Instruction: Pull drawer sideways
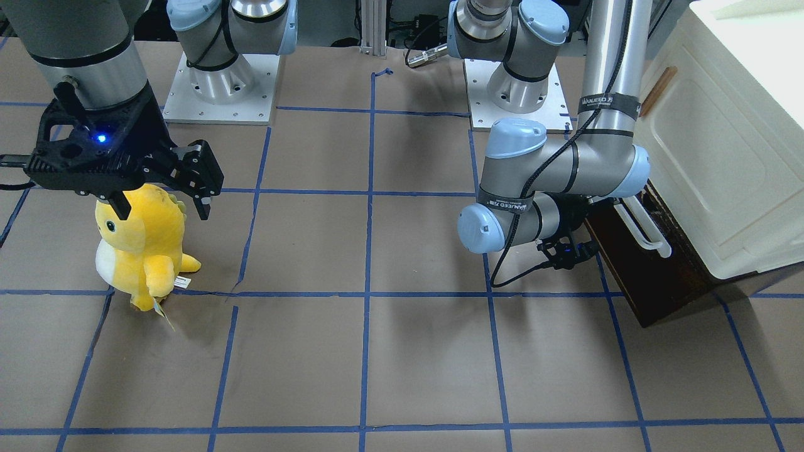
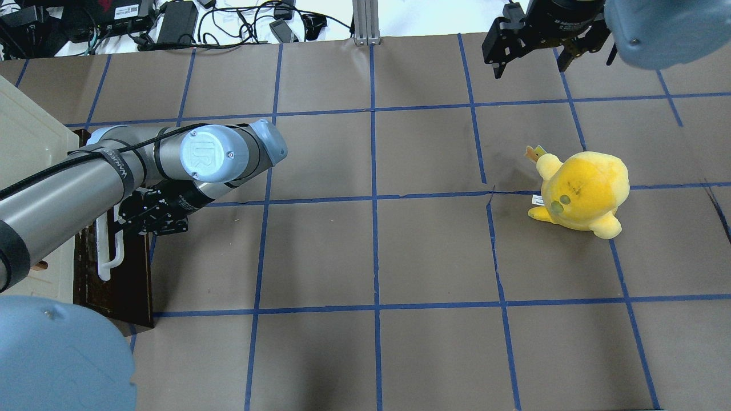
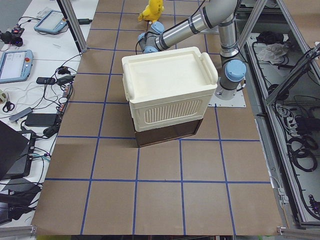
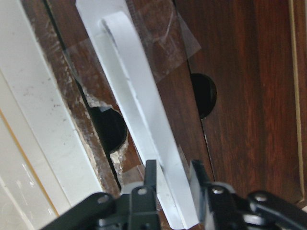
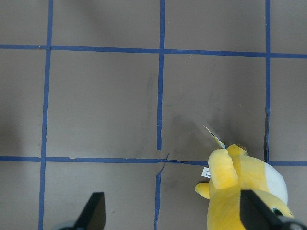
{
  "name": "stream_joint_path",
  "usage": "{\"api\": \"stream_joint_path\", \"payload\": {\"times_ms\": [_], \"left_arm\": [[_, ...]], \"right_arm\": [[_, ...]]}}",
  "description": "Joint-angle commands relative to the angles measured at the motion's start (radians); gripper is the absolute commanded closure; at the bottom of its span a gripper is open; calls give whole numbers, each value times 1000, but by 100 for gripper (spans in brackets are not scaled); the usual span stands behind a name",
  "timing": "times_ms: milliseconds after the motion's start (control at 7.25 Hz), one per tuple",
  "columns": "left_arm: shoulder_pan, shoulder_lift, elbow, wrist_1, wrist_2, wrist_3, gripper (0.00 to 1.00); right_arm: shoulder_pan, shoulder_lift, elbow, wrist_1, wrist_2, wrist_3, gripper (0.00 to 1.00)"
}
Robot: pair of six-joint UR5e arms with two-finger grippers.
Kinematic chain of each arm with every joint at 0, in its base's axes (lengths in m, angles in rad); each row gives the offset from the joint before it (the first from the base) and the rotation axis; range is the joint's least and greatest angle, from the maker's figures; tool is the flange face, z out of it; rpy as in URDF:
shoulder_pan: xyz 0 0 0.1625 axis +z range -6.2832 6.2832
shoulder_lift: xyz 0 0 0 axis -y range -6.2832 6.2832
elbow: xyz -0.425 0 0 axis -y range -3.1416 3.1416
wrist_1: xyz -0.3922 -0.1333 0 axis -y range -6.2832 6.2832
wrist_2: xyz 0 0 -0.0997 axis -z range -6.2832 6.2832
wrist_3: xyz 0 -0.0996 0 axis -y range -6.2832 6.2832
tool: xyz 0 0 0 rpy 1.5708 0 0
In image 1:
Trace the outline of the black gripper by toy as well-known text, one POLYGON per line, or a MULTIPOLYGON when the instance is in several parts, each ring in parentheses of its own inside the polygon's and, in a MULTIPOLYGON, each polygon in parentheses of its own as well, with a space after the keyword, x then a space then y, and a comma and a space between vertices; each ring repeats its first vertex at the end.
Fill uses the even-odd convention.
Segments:
POLYGON ((148 83, 131 99, 100 110, 83 105, 74 83, 60 81, 54 94, 24 166, 38 186, 95 195, 128 220, 126 194, 162 182, 192 198, 198 217, 209 219, 224 173, 206 140, 173 143, 148 83))

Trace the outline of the black gripper by drawer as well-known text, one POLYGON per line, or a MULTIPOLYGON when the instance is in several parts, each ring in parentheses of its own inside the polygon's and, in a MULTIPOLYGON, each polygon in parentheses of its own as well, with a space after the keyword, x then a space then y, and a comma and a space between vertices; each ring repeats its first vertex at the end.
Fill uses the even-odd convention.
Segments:
POLYGON ((559 225, 551 237, 537 246, 546 257, 537 269, 573 269, 576 264, 592 259, 600 252, 596 240, 577 242, 573 237, 573 232, 580 228, 591 211, 592 204, 586 198, 554 198, 553 201, 559 209, 559 225))

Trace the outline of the grey robot arm by drawer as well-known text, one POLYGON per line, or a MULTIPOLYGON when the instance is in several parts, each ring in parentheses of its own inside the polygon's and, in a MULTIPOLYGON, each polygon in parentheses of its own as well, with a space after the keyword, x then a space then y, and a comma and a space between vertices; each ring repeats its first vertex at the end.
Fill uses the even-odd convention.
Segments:
POLYGON ((649 1, 594 1, 578 129, 566 141, 522 117, 548 95, 568 15, 553 1, 454 1, 448 53, 494 61, 487 91, 505 117, 494 121, 475 203, 457 220, 463 246, 490 254, 537 242, 584 259, 593 244, 560 244, 592 209, 592 199, 624 198, 646 185, 651 163, 634 143, 645 62, 649 1))

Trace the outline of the grey robot arm by toy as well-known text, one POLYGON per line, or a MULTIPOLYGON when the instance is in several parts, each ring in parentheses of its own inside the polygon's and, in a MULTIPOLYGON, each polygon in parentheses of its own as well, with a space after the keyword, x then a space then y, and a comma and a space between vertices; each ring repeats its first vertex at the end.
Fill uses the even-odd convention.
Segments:
POLYGON ((192 198, 202 220, 224 175, 209 143, 177 145, 166 123, 266 124, 278 62, 298 43, 296 1, 169 1, 183 60, 161 107, 134 44, 146 1, 3 1, 54 98, 29 155, 3 155, 31 182, 94 195, 119 218, 126 192, 160 183, 192 198))

